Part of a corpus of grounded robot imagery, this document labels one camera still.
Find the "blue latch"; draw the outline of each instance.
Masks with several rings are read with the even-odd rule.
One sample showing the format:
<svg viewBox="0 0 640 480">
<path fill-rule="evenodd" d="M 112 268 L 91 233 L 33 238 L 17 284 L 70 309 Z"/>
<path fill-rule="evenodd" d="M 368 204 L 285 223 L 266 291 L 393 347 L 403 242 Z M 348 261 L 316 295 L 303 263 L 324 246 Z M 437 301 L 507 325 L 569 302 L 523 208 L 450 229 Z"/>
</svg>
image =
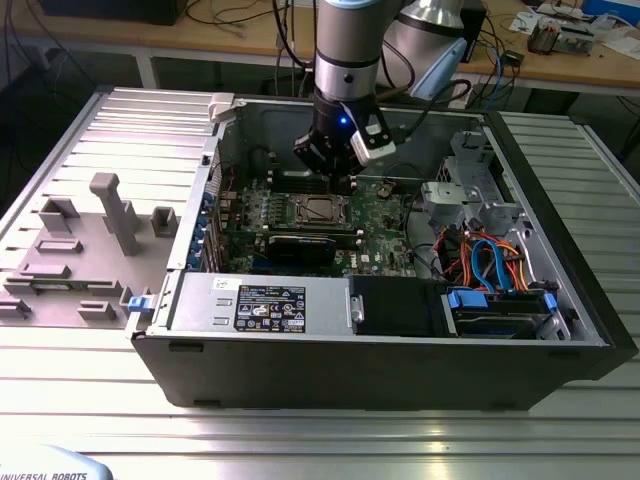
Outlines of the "blue latch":
<svg viewBox="0 0 640 480">
<path fill-rule="evenodd" d="M 148 313 L 152 307 L 152 296 L 142 295 L 139 297 L 131 297 L 127 306 L 130 312 Z"/>
<path fill-rule="evenodd" d="M 558 302 L 556 301 L 556 297 L 553 296 L 553 293 L 545 293 L 544 302 L 547 304 L 547 307 L 549 307 L 549 311 L 555 312 L 558 309 Z"/>
<path fill-rule="evenodd" d="M 454 290 L 449 295 L 449 306 L 455 308 L 488 308 L 484 292 L 476 290 Z"/>
</svg>

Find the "yellow cable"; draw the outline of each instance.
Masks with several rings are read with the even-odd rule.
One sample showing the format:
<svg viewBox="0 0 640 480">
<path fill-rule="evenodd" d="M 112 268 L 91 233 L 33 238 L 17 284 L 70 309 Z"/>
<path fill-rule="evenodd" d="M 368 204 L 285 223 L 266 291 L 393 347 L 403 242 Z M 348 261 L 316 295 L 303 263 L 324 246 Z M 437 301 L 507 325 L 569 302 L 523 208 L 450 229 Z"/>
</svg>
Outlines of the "yellow cable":
<svg viewBox="0 0 640 480">
<path fill-rule="evenodd" d="M 522 282 L 522 286 L 528 292 L 529 287 L 527 286 L 527 282 L 524 280 L 524 262 L 520 260 L 520 281 Z"/>
</svg>

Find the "side panel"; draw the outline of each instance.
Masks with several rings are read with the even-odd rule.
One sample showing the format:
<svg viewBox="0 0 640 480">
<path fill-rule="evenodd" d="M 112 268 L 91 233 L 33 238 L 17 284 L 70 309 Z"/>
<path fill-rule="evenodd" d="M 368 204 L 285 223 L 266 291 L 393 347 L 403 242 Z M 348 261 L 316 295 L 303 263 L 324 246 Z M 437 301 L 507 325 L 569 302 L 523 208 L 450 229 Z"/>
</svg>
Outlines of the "side panel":
<svg viewBox="0 0 640 480">
<path fill-rule="evenodd" d="M 608 347 L 397 345 L 150 338 L 136 351 L 174 405 L 524 410 Z"/>
<path fill-rule="evenodd" d="M 486 121 L 503 154 L 500 159 L 506 163 L 505 169 L 511 170 L 513 178 L 518 183 L 517 189 L 522 194 L 520 200 L 523 206 L 533 214 L 532 221 L 537 223 L 541 227 L 540 230 L 544 232 L 572 288 L 575 289 L 598 332 L 607 344 L 615 347 L 606 362 L 594 370 L 594 378 L 599 378 L 632 358 L 638 353 L 638 349 L 507 124 L 496 112 L 488 114 Z"/>
</svg>

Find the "circuit board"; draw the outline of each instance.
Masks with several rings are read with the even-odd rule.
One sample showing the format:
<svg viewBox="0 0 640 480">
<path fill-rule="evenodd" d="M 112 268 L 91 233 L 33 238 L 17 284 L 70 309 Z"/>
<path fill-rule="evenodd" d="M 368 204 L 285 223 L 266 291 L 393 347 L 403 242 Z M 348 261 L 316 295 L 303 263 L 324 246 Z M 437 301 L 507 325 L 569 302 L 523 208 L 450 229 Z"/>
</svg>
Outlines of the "circuit board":
<svg viewBox="0 0 640 480">
<path fill-rule="evenodd" d="M 229 273 L 342 277 L 415 276 L 402 230 L 403 195 L 381 198 L 377 181 L 359 181 L 351 196 L 290 194 L 254 181 L 230 192 L 221 210 Z M 274 237 L 331 242 L 329 265 L 275 265 L 265 245 Z"/>
</svg>

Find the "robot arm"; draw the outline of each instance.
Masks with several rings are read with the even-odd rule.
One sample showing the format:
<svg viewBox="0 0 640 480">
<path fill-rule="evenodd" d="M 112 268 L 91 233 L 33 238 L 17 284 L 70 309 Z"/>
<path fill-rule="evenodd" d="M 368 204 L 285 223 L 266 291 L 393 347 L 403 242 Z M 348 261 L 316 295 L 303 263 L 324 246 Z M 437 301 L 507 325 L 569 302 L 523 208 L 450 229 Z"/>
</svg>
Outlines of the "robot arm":
<svg viewBox="0 0 640 480">
<path fill-rule="evenodd" d="M 294 152 L 314 173 L 328 176 L 334 191 L 345 190 L 340 182 L 349 174 L 396 150 L 375 86 L 385 32 L 405 3 L 320 0 L 313 125 Z M 459 18 L 460 3 L 417 0 L 407 8 L 428 23 L 443 18 L 442 12 Z"/>
</svg>

